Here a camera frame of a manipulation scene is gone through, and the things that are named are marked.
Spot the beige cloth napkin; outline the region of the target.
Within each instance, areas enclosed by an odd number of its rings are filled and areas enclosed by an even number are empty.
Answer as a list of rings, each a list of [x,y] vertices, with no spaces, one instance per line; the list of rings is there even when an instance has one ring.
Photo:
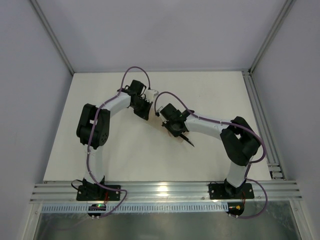
[[[172,138],[173,140],[175,140],[177,143],[186,142],[185,140],[183,140],[183,139],[180,137],[181,134],[183,134],[183,135],[185,135],[185,136],[187,137],[187,135],[186,135],[185,132],[181,132],[181,133],[179,133],[179,134],[172,134],[172,133],[168,130],[168,128],[167,128],[166,126],[164,126],[163,124],[162,124],[161,126],[162,126],[162,128],[163,128],[164,130],[167,131],[169,137]]]

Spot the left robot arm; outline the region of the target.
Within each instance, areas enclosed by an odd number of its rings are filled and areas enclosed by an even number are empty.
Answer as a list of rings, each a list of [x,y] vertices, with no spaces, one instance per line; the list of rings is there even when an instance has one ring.
[[[147,121],[158,94],[157,90],[133,80],[100,106],[89,103],[83,106],[76,129],[76,136],[86,147],[86,173],[78,187],[80,196],[97,195],[105,189],[101,187],[105,180],[103,148],[109,138],[111,118],[124,109],[132,108],[135,115]]]

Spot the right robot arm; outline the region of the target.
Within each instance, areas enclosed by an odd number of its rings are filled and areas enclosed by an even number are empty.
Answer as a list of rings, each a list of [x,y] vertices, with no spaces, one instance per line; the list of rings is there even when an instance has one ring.
[[[223,183],[224,192],[228,197],[234,198],[243,191],[250,160],[262,145],[243,117],[219,121],[196,115],[193,110],[186,109],[181,112],[171,103],[160,107],[155,111],[155,115],[162,119],[162,126],[174,137],[181,137],[188,143],[191,141],[184,136],[186,132],[200,133],[220,140],[231,161]]]

